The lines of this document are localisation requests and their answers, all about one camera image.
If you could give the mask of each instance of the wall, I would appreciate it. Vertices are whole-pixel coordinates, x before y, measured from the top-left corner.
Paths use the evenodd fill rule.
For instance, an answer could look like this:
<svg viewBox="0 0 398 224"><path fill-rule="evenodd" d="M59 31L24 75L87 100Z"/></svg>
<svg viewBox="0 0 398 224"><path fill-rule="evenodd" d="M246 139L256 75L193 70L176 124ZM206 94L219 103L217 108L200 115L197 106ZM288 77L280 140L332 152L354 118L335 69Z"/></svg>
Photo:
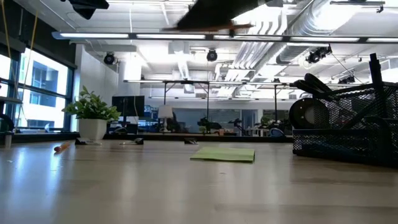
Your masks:
<svg viewBox="0 0 398 224"><path fill-rule="evenodd" d="M78 68L75 70L74 98L77 98L84 85L88 91L94 91L105 103L111 105L112 96L118 92L119 75L87 53L81 44L76 46L75 63ZM77 131L77 121L74 118L71 121L71 130Z"/></svg>

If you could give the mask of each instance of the green paper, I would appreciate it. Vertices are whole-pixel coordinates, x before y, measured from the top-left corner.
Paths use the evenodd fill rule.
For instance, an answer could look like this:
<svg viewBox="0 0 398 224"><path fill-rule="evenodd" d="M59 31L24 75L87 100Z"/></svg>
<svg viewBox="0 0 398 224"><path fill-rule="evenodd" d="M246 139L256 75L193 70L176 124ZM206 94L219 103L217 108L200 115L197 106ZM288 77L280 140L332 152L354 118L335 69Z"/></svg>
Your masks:
<svg viewBox="0 0 398 224"><path fill-rule="evenodd" d="M212 161L253 162L253 149L231 149L220 147L203 147L191 159Z"/></svg>

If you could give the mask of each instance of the track light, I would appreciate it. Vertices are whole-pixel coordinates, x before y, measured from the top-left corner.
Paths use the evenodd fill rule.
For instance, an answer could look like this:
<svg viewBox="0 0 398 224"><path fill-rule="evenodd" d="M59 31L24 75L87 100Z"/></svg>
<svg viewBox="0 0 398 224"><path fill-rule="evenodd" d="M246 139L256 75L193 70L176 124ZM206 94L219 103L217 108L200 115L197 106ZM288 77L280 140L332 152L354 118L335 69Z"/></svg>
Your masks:
<svg viewBox="0 0 398 224"><path fill-rule="evenodd" d="M215 62L217 60L217 52L214 49L209 50L209 53L207 54L207 61L209 62Z"/></svg>
<svg viewBox="0 0 398 224"><path fill-rule="evenodd" d="M305 59L308 63L318 63L326 55L333 53L330 45L328 47L319 47L315 51L311 51L310 55Z"/></svg>
<svg viewBox="0 0 398 224"><path fill-rule="evenodd" d="M108 52L106 53L106 56L104 58L104 63L106 65L114 65L118 62L117 58L114 56L113 52Z"/></svg>

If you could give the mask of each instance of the fluorescent light fixture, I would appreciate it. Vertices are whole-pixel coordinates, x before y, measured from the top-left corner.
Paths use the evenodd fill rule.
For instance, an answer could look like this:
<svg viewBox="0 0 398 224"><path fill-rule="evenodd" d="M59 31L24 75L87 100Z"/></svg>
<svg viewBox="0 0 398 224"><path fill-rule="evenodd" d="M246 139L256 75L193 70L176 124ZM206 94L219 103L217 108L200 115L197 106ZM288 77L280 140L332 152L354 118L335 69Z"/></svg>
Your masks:
<svg viewBox="0 0 398 224"><path fill-rule="evenodd" d="M329 47L328 44L316 44L316 43L287 43L288 46L297 47Z"/></svg>
<svg viewBox="0 0 398 224"><path fill-rule="evenodd" d="M252 83L246 83L247 85L272 85L272 86L274 86L274 85L283 85L283 83L254 83L254 82L252 82Z"/></svg>
<svg viewBox="0 0 398 224"><path fill-rule="evenodd" d="M290 40L307 42L357 42L359 37L291 37Z"/></svg>
<svg viewBox="0 0 398 224"><path fill-rule="evenodd" d="M137 34L138 39L205 39L205 35L198 34Z"/></svg>
<svg viewBox="0 0 398 224"><path fill-rule="evenodd" d="M230 37L228 35L214 35L215 40L262 40L262 41L281 41L282 37L275 36L266 36L266 35L235 35L234 37Z"/></svg>
<svg viewBox="0 0 398 224"><path fill-rule="evenodd" d="M65 38L82 38L82 39L89 39L89 38L125 39L125 38L129 38L129 34L61 33L60 35L61 35L61 37L65 37Z"/></svg>
<svg viewBox="0 0 398 224"><path fill-rule="evenodd" d="M326 84L327 86L340 86L340 87L352 87L352 86L359 86L362 84Z"/></svg>
<svg viewBox="0 0 398 224"><path fill-rule="evenodd" d="M207 98L200 97L177 97L179 100L206 100Z"/></svg>
<svg viewBox="0 0 398 224"><path fill-rule="evenodd" d="M163 83L160 80L125 80L125 82L129 83Z"/></svg>
<svg viewBox="0 0 398 224"><path fill-rule="evenodd" d="M242 85L243 82L210 82L210 84L220 84L220 85Z"/></svg>
<svg viewBox="0 0 398 224"><path fill-rule="evenodd" d="M383 38L383 37L372 37L367 40L367 42L385 42L385 43L397 43L398 37L390 37L390 38Z"/></svg>
<svg viewBox="0 0 398 224"><path fill-rule="evenodd" d="M107 0L109 4L189 4L190 0L169 0L169 1L140 1L140 0Z"/></svg>

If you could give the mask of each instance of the black desk organizer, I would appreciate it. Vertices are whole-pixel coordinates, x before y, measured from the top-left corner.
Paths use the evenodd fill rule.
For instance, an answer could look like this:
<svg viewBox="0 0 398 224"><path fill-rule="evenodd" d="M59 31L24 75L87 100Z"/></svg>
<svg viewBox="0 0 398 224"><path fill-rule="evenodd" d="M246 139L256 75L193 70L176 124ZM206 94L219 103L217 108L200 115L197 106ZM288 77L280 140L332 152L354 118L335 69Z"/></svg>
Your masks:
<svg viewBox="0 0 398 224"><path fill-rule="evenodd" d="M372 84L313 96L329 116L315 105L315 129L293 131L294 154L398 167L398 84L382 81L376 54L369 64Z"/></svg>

